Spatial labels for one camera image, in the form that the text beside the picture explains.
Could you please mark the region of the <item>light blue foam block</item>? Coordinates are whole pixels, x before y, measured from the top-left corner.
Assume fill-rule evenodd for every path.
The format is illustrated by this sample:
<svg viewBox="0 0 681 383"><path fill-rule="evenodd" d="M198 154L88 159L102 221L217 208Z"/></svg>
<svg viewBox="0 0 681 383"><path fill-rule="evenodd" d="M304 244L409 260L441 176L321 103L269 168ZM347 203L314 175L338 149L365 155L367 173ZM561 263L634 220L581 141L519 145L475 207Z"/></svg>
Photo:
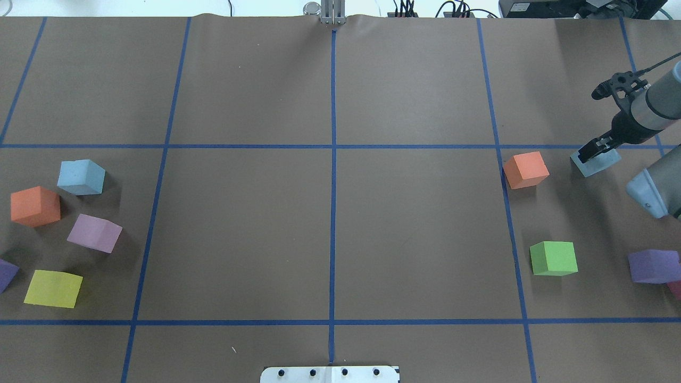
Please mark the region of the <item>light blue foam block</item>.
<svg viewBox="0 0 681 383"><path fill-rule="evenodd" d="M57 186L76 196L99 195L104 190L105 169L90 159L61 162Z"/></svg>
<svg viewBox="0 0 681 383"><path fill-rule="evenodd" d="M601 153L585 163L579 159L578 155L579 151L575 151L570 155L570 159L585 178L593 176L594 174L601 172L622 160L621 155L615 149L606 153Z"/></svg>

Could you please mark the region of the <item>orange foam block near red tray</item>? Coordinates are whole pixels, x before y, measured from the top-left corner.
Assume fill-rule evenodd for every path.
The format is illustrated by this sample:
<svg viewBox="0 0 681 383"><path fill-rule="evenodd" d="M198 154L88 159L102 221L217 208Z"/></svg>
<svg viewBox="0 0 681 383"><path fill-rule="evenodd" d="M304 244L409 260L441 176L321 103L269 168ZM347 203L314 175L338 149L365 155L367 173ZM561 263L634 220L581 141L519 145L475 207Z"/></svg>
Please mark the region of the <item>orange foam block near red tray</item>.
<svg viewBox="0 0 681 383"><path fill-rule="evenodd" d="M504 162L503 171L511 189L533 187L550 176L540 151L511 156Z"/></svg>

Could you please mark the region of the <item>green foam block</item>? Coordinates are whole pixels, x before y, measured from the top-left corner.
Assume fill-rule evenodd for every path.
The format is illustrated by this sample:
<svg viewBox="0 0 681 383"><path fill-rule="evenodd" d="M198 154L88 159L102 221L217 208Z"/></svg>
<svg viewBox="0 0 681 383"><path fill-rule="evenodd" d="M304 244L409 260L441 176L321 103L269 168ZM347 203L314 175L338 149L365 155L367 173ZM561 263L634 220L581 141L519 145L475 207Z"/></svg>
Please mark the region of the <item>green foam block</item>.
<svg viewBox="0 0 681 383"><path fill-rule="evenodd" d="M578 272L573 242L540 242L530 246L535 276L569 276Z"/></svg>

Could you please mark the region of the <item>purple foam block near red tray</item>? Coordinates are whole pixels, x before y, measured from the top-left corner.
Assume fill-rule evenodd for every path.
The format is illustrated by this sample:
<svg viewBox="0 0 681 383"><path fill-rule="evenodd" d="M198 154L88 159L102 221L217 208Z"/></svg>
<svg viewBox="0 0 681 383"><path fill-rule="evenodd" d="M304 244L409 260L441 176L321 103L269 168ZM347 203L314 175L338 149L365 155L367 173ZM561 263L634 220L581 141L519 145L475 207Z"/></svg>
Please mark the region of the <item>purple foam block near red tray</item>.
<svg viewBox="0 0 681 383"><path fill-rule="evenodd" d="M647 249L627 255L632 281L641 284L666 284L680 280L677 251Z"/></svg>

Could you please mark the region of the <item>magenta foam block left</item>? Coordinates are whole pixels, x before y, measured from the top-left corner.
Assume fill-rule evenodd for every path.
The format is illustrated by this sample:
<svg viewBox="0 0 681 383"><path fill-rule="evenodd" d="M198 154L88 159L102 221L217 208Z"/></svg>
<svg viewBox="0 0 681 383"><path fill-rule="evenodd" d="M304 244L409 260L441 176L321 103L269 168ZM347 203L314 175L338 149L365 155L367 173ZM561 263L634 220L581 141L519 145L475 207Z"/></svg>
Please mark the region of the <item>magenta foam block left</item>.
<svg viewBox="0 0 681 383"><path fill-rule="evenodd" d="M666 283L667 288L673 294L676 300L681 300L681 281L672 281Z"/></svg>

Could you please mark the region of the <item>pink foam block near cyan tray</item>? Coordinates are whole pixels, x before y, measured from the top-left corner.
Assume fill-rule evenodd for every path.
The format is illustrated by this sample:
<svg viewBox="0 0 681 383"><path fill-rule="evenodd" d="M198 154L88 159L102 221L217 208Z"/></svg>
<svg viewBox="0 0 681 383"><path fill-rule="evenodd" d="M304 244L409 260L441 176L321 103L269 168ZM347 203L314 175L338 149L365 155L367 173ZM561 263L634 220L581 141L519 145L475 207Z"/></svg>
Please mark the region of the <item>pink foam block near cyan tray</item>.
<svg viewBox="0 0 681 383"><path fill-rule="evenodd" d="M67 242L106 254L112 254L122 233L122 226L91 215L78 215Z"/></svg>

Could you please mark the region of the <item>yellow foam block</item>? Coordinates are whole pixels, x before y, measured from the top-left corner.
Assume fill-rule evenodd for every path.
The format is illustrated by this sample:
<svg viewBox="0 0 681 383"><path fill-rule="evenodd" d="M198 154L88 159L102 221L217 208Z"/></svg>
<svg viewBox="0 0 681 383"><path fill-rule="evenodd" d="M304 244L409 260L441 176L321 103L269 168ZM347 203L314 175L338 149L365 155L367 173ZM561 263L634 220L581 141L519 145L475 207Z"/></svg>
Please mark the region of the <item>yellow foam block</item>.
<svg viewBox="0 0 681 383"><path fill-rule="evenodd" d="M68 272L36 270L24 298L25 304L75 308L83 277Z"/></svg>

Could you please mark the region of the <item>orange foam block near cyan tray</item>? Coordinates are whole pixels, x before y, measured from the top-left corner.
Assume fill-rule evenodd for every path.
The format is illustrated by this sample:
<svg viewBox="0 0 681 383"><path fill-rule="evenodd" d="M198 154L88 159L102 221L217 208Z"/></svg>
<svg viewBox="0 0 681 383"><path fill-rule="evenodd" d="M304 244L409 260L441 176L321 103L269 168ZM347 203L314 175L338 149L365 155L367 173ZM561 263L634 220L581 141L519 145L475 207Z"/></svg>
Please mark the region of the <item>orange foam block near cyan tray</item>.
<svg viewBox="0 0 681 383"><path fill-rule="evenodd" d="M60 196L36 186L11 193L11 221L36 228L61 220Z"/></svg>

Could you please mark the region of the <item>purple foam block near cyan tray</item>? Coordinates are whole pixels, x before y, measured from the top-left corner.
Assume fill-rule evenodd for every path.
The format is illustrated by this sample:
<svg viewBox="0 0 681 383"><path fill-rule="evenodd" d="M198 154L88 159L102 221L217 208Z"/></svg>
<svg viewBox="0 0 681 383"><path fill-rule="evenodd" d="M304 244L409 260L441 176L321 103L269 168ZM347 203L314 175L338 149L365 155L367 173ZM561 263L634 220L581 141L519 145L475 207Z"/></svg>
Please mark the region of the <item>purple foam block near cyan tray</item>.
<svg viewBox="0 0 681 383"><path fill-rule="evenodd" d="M19 271L20 268L17 265L1 259L0 293L4 293Z"/></svg>

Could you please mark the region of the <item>aluminium frame post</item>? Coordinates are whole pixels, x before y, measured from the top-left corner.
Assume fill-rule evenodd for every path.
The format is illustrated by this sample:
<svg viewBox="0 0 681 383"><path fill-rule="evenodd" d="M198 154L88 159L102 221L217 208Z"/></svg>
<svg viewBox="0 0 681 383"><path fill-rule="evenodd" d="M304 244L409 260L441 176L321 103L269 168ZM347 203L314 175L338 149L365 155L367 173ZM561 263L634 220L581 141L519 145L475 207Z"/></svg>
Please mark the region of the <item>aluminium frame post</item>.
<svg viewBox="0 0 681 383"><path fill-rule="evenodd" d="M345 0L321 0L320 22L328 25L343 25L347 22Z"/></svg>

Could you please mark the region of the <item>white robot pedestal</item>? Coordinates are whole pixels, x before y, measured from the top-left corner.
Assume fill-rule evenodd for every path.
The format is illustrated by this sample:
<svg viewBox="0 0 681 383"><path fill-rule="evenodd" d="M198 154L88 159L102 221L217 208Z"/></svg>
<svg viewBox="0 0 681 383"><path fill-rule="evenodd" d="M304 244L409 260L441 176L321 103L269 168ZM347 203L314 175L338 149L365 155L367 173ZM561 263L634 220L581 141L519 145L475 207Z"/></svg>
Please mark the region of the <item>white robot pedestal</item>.
<svg viewBox="0 0 681 383"><path fill-rule="evenodd" d="M398 367L389 365L271 367L260 382L400 382Z"/></svg>

